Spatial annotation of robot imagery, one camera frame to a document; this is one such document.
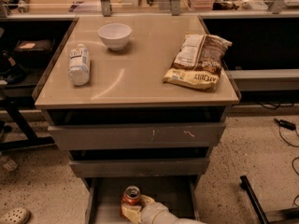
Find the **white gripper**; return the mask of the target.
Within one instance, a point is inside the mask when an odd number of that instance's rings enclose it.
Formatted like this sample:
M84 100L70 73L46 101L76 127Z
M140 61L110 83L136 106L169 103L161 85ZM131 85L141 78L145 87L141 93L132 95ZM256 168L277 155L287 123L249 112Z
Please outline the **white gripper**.
M142 195L140 205L129 205L124 203L121 206L122 215L133 224L175 224L178 218L162 203L155 203L155 200L147 195Z

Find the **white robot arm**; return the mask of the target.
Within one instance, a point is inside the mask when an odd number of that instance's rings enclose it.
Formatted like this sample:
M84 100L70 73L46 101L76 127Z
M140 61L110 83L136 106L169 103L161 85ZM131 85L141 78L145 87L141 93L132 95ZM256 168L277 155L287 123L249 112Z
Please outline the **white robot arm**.
M142 195L137 203L121 201L121 214L133 224L206 224L194 219L179 218L164 204L146 195Z

